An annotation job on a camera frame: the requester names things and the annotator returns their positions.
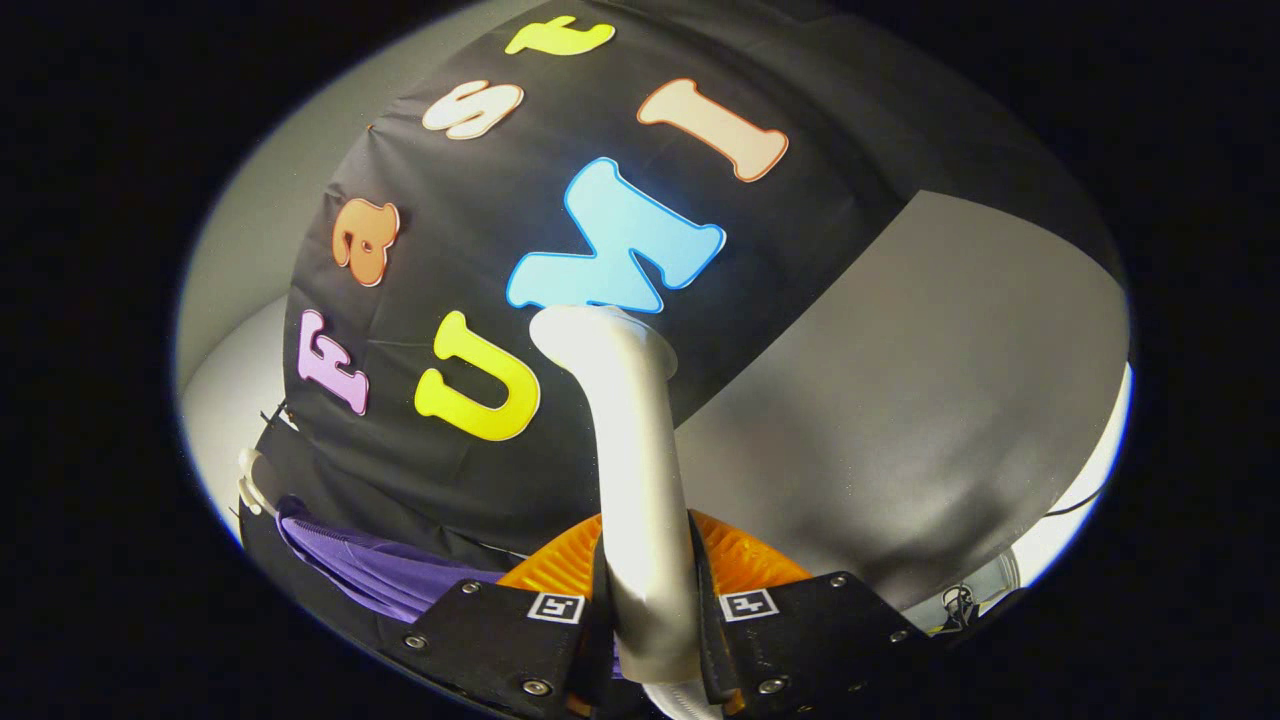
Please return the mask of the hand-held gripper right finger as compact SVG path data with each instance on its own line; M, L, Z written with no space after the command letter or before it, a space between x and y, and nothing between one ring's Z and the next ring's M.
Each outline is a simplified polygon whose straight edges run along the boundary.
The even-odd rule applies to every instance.
M701 683L722 719L849 719L943 652L850 571L813 575L748 533L689 514Z

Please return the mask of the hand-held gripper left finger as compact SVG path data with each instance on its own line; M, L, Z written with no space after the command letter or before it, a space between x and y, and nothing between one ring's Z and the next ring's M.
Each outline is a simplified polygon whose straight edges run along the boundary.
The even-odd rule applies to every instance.
M556 537L497 582L465 577L379 656L504 719L595 719L614 679L614 611L602 518Z

